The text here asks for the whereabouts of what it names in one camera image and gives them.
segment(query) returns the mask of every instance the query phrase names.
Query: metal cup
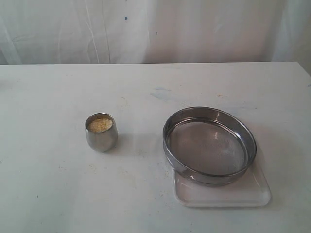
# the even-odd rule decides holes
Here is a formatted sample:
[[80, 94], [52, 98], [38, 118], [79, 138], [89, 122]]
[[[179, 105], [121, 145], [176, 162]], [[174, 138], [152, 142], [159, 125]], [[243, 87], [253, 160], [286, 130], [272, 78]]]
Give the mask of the metal cup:
[[[112, 126], [103, 132], [94, 133], [88, 129], [90, 123], [97, 119], [109, 119], [112, 121]], [[91, 115], [85, 123], [86, 140], [89, 146], [96, 151], [106, 152], [116, 144], [118, 140], [118, 130], [113, 117], [107, 113], [96, 113]]]

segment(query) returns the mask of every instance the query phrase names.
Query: sieve mesh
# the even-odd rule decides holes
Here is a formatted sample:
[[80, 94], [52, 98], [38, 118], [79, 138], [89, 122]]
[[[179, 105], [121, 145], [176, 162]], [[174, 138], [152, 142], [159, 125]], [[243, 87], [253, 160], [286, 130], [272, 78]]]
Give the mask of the sieve mesh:
[[210, 122], [177, 125], [168, 141], [176, 159], [207, 174], [237, 172], [247, 163], [247, 156], [239, 140], [229, 131]]

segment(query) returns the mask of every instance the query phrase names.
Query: sieve rim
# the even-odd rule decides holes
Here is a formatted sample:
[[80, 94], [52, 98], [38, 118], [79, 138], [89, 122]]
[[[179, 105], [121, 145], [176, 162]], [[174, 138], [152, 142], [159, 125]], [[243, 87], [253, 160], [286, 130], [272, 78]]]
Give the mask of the sieve rim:
[[[169, 136], [171, 135], [171, 133], [173, 132], [174, 128], [177, 127], [178, 125], [181, 125], [183, 124], [185, 121], [191, 121], [191, 122], [205, 122], [205, 123], [215, 123], [214, 125], [217, 126], [217, 127], [220, 127], [220, 128], [223, 128], [224, 130], [228, 131], [229, 133], [232, 134], [232, 130], [226, 126], [225, 124], [223, 124], [222, 122], [215, 122], [211, 119], [209, 119], [208, 117], [205, 117], [205, 121], [203, 121], [202, 117], [196, 117], [196, 116], [193, 116], [193, 117], [187, 117], [187, 118], [181, 118], [176, 124], [173, 124], [171, 127], [168, 127], [168, 125], [170, 124], [170, 121], [177, 115], [181, 114], [182, 112], [185, 112], [185, 111], [188, 111], [188, 110], [196, 110], [196, 109], [201, 109], [201, 110], [208, 110], [208, 111], [214, 111], [214, 112], [218, 112], [218, 113], [222, 113], [228, 117], [230, 117], [231, 119], [235, 120], [239, 125], [241, 125], [246, 131], [247, 131], [247, 134], [249, 136], [249, 138], [251, 139], [252, 141], [252, 144], [253, 144], [253, 147], [254, 147], [254, 152], [252, 155], [250, 155], [247, 151], [245, 152], [245, 155], [248, 157], [248, 161], [247, 163], [242, 167], [240, 168], [238, 171], [235, 171], [235, 172], [231, 172], [231, 173], [226, 173], [226, 174], [210, 174], [210, 173], [206, 173], [206, 172], [202, 172], [202, 171], [199, 171], [199, 170], [196, 170], [196, 169], [193, 169], [191, 167], [189, 167], [188, 165], [182, 163], [178, 158], [176, 158], [176, 156], [172, 153], [172, 150], [170, 148], [170, 145], [168, 143], [168, 138]], [[226, 178], [226, 177], [234, 177], [240, 173], [244, 173], [251, 165], [252, 163], [254, 162], [255, 160], [255, 157], [256, 157], [256, 153], [257, 153], [257, 145], [256, 145], [256, 141], [254, 139], [254, 136], [253, 134], [251, 133], [251, 131], [245, 126], [244, 123], [242, 123], [239, 119], [237, 119], [235, 116], [227, 113], [227, 112], [224, 112], [222, 110], [219, 110], [219, 109], [216, 109], [216, 108], [210, 108], [210, 107], [203, 107], [203, 106], [196, 106], [196, 107], [188, 107], [188, 108], [184, 108], [184, 109], [181, 109], [177, 112], [175, 112], [174, 114], [172, 114], [168, 119], [167, 121], [165, 122], [164, 124], [164, 127], [163, 127], [163, 142], [164, 142], [164, 146], [165, 146], [165, 152], [168, 152], [170, 154], [171, 157], [173, 157], [180, 165], [182, 165], [184, 168], [192, 171], [192, 172], [195, 172], [195, 173], [198, 173], [200, 175], [203, 175], [203, 176], [208, 176], [208, 177], [214, 177], [214, 178]]]

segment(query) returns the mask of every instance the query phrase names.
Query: clear plastic tray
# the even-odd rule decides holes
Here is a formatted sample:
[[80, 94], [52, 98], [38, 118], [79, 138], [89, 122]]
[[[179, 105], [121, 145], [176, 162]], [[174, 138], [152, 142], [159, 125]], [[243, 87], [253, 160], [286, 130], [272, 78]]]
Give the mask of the clear plastic tray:
[[260, 207], [271, 199], [268, 183], [256, 162], [234, 183], [207, 187], [173, 172], [174, 194], [188, 207]]

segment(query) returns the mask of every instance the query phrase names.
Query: yellow granular material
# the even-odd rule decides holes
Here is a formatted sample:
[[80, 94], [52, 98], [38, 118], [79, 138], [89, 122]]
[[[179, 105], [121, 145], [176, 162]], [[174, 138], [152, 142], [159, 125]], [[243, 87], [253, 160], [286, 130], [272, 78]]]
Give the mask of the yellow granular material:
[[93, 120], [88, 126], [88, 130], [94, 133], [104, 132], [112, 126], [112, 121], [106, 118]]

